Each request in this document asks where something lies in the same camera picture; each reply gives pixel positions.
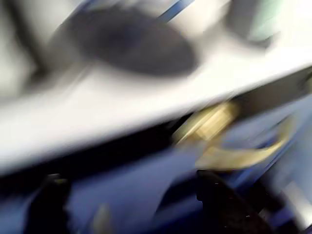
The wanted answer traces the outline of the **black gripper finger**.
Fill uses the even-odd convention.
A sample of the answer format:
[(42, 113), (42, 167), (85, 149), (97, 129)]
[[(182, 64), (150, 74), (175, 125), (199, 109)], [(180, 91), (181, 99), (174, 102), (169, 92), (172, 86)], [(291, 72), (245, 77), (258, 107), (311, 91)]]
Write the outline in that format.
[(219, 176), (198, 170), (197, 199), (202, 202), (200, 234), (293, 234), (294, 226), (273, 228)]
[(59, 174), (47, 177), (27, 209), (28, 234), (71, 234), (66, 205), (71, 183)]

